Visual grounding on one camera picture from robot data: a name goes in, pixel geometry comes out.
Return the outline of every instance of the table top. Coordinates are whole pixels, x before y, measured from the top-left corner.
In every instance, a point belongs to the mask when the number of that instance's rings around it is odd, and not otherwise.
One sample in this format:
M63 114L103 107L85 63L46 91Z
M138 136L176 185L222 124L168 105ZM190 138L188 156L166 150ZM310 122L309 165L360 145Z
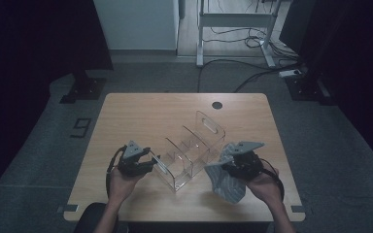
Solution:
M221 102L221 109L212 107ZM246 93L112 93L104 102L88 144L84 161L71 192L68 205L75 212L64 212L67 220L79 220L93 202L108 201L105 176L115 152L129 140L140 147L163 153L164 139L181 141L183 125L195 123L196 111L214 120L225 130L224 143L263 142L259 157L280 170L285 187L284 204L289 219L302 221L304 213L292 207L302 206L288 165L268 100L264 94ZM202 170L180 190L173 192L155 172L148 173L136 185L119 210L126 221L272 221L266 205L247 189L245 197L230 204L212 191Z

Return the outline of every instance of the clear acrylic organizer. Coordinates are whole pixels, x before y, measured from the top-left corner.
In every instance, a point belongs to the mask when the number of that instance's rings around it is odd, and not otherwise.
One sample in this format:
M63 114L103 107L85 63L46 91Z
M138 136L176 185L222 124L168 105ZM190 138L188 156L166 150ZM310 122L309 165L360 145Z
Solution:
M225 131L205 114L197 111L195 129L182 126L182 140L165 139L165 153L157 158L154 170L174 191L178 191L206 164L220 156Z

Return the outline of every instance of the hand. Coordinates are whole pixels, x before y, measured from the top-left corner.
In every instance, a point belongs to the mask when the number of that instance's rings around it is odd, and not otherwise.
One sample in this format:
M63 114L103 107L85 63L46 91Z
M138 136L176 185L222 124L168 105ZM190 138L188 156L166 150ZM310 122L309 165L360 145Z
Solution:
M115 167L111 171L109 203L120 205L132 193L135 184L144 176L126 177Z
M276 168L271 168L269 164L262 161L265 169L279 175L279 171ZM261 173L259 176L255 177L249 182L246 182L247 187L259 200L265 202L265 204L270 205L277 202L282 202L281 192L275 181L268 175Z

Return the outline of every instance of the white wall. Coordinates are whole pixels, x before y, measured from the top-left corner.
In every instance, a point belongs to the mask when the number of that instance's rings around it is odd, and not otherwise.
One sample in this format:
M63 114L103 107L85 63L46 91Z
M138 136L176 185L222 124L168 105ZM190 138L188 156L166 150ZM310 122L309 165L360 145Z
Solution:
M178 0L94 0L109 50L175 50Z

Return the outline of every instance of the metal desk frame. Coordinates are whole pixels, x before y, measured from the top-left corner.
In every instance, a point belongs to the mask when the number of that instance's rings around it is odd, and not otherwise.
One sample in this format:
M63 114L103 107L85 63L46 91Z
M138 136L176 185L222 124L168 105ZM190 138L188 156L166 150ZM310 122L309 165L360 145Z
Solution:
M198 21L198 43L196 47L196 65L202 67L204 65L204 27L264 27L267 28L265 39L260 41L262 53L269 67L275 67L275 62L272 58L272 50L268 47L271 39L272 30L274 29L275 21L277 20L278 11L280 10L281 0L277 0L277 4L272 14L218 14L205 13L205 0L199 0L201 8Z

